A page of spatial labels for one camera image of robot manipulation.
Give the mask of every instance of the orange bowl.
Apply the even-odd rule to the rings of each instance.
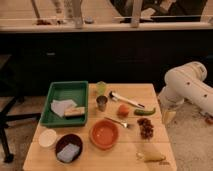
[[[117,126],[108,120],[101,120],[95,123],[90,130],[90,140],[100,149],[111,148],[118,139]]]

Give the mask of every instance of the green tray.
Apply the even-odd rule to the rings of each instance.
[[[51,110],[53,100],[74,100],[78,106],[85,107],[85,115],[61,118]],[[87,122],[88,115],[88,82],[53,82],[50,85],[40,123],[46,127],[81,126]]]

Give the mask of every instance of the tomato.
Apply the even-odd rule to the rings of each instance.
[[[128,114],[129,114],[129,107],[124,104],[120,105],[117,112],[118,117],[125,118],[128,116]]]

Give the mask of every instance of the grapes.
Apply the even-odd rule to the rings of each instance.
[[[138,125],[140,127],[141,137],[143,139],[151,139],[153,137],[153,128],[151,121],[147,118],[138,119]]]

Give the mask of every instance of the white bowl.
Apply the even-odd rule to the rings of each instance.
[[[42,147],[52,148],[57,141],[57,137],[56,131],[53,129],[47,129],[40,134],[38,142]]]

